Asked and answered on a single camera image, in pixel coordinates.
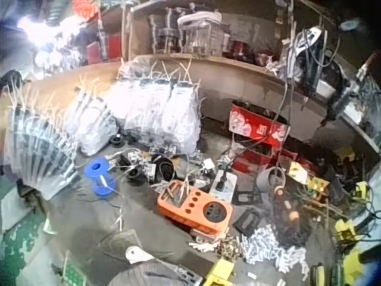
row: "electrical wire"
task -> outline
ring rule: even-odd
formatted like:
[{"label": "electrical wire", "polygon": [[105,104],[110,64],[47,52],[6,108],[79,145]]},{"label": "electrical wire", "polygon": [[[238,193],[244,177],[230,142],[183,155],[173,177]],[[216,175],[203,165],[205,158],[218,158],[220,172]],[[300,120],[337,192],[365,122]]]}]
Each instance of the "electrical wire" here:
[{"label": "electrical wire", "polygon": [[338,41],[337,41],[337,44],[336,44],[336,48],[335,48],[335,51],[333,52],[332,56],[330,57],[328,63],[326,64],[321,64],[318,60],[316,60],[316,57],[314,56],[312,50],[311,50],[311,46],[310,46],[310,43],[307,41],[307,36],[306,36],[306,32],[305,32],[305,29],[303,29],[302,31],[302,34],[303,34],[303,38],[304,38],[304,41],[306,41],[307,43],[307,47],[308,47],[308,50],[312,56],[312,59],[315,61],[315,63],[320,66],[320,67],[327,67],[329,66],[333,59],[335,58],[336,54],[338,53],[339,51],[339,47],[340,47],[340,42],[341,42],[341,37],[340,37],[340,34],[338,34]]}]

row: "yellow tool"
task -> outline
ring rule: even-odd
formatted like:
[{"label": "yellow tool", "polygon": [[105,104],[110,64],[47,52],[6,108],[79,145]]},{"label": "yellow tool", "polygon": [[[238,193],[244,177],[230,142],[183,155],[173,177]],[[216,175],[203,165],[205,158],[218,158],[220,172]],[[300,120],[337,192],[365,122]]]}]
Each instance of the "yellow tool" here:
[{"label": "yellow tool", "polygon": [[326,286],[326,270],[322,263],[318,263],[318,265],[312,266],[310,275],[310,285]]},{"label": "yellow tool", "polygon": [[337,241],[355,239],[356,232],[352,220],[347,220],[347,222],[344,222],[342,219],[339,219],[335,224],[335,229]]},{"label": "yellow tool", "polygon": [[363,265],[360,263],[358,255],[358,250],[353,248],[352,251],[344,257],[344,284],[354,285],[356,278],[363,274]]},{"label": "yellow tool", "polygon": [[369,186],[366,181],[362,181],[356,184],[356,190],[354,191],[354,199],[361,201],[369,201]]},{"label": "yellow tool", "polygon": [[229,276],[234,268],[234,263],[224,259],[219,259],[210,269],[208,275],[205,277],[204,286],[232,286],[233,283],[229,282]]}]

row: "black component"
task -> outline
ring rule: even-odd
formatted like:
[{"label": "black component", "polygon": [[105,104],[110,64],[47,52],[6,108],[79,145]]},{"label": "black component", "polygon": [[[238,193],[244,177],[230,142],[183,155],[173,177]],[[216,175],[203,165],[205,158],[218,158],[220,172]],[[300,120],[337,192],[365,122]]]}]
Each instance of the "black component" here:
[{"label": "black component", "polygon": [[162,180],[170,182],[174,178],[173,163],[168,158],[162,155],[156,154],[152,156],[151,163],[156,164],[156,171],[155,171],[156,182],[161,182]]},{"label": "black component", "polygon": [[220,181],[216,185],[216,190],[218,190],[219,192],[222,192],[222,190],[224,190],[224,186],[225,186],[226,181],[227,181],[226,170],[224,170],[224,173],[222,174]]},{"label": "black component", "polygon": [[360,222],[358,225],[354,227],[354,231],[356,234],[359,234],[360,231],[365,228],[373,219],[376,218],[376,215],[374,213],[370,213],[362,222]]},{"label": "black component", "polygon": [[59,277],[62,277],[64,275],[63,268],[58,267],[58,266],[54,265],[53,263],[51,263],[50,266],[51,266],[54,274],[58,275]]},{"label": "black component", "polygon": [[19,179],[16,181],[16,186],[17,186],[17,193],[20,196],[20,198],[27,198],[30,194],[36,191],[31,186],[24,185],[24,182],[22,179]]},{"label": "black component", "polygon": [[255,191],[235,191],[233,194],[232,203],[235,206],[253,206],[254,204],[263,203],[262,195],[260,192]]},{"label": "black component", "polygon": [[361,264],[370,263],[381,260],[381,244],[378,244],[358,255]]},{"label": "black component", "polygon": [[0,91],[6,86],[9,86],[10,92],[13,91],[13,86],[20,88],[23,84],[21,73],[16,70],[6,72],[0,79]]},{"label": "black component", "polygon": [[143,167],[141,165],[138,165],[134,169],[129,171],[126,177],[128,183],[133,186],[141,186],[146,182],[146,177],[143,172]]},{"label": "black component", "polygon": [[114,148],[121,148],[121,147],[123,147],[126,143],[125,143],[125,141],[123,140],[122,135],[120,135],[120,134],[116,134],[116,135],[113,135],[113,136],[110,138],[110,144],[111,144]]},{"label": "black component", "polygon": [[334,206],[340,206],[341,203],[347,198],[346,191],[340,183],[339,178],[336,176],[336,172],[332,165],[327,168],[327,173],[324,178],[330,182],[328,185],[328,197],[329,203]]},{"label": "black component", "polygon": [[222,222],[226,218],[226,215],[225,207],[216,201],[207,203],[204,207],[204,216],[210,222]]},{"label": "black component", "polygon": [[127,168],[128,168],[129,166],[131,166],[131,162],[130,162],[130,160],[127,158],[127,156],[126,156],[125,153],[123,153],[123,154],[120,155],[118,164],[119,164],[119,166],[122,166],[122,167],[120,168],[120,170],[122,170],[122,171],[127,170]]},{"label": "black component", "polygon": [[260,215],[255,209],[246,209],[233,226],[244,236],[251,237],[260,221]]}]

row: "white device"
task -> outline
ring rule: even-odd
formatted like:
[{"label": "white device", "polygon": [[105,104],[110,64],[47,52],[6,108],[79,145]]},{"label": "white device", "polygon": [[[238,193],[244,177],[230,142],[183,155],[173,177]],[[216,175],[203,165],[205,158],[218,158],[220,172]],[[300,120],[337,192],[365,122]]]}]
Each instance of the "white device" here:
[{"label": "white device", "polygon": [[233,173],[226,172],[226,182],[224,183],[224,187],[222,191],[218,191],[216,186],[218,182],[221,180],[223,173],[223,170],[219,170],[217,172],[216,178],[212,184],[212,187],[210,188],[209,195],[212,195],[213,197],[223,200],[227,203],[231,203],[234,194],[234,189],[237,184],[237,176]]}]

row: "red container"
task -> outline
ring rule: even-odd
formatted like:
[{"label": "red container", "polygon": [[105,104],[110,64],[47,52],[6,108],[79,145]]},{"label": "red container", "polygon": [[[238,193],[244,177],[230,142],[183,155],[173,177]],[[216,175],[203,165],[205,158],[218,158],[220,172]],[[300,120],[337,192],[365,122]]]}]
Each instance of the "red container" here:
[{"label": "red container", "polygon": [[288,136],[287,120],[279,116],[271,129],[276,113],[248,102],[234,100],[229,118],[229,130],[235,134],[262,140],[274,148],[279,148],[283,138]]},{"label": "red container", "polygon": [[[250,138],[234,134],[232,147],[236,147],[238,154],[242,151],[242,147],[250,147],[255,144]],[[232,168],[242,173],[250,175],[255,174],[259,168],[271,163],[272,160],[271,146],[266,143],[259,143],[253,148],[245,150],[232,164]]]}]

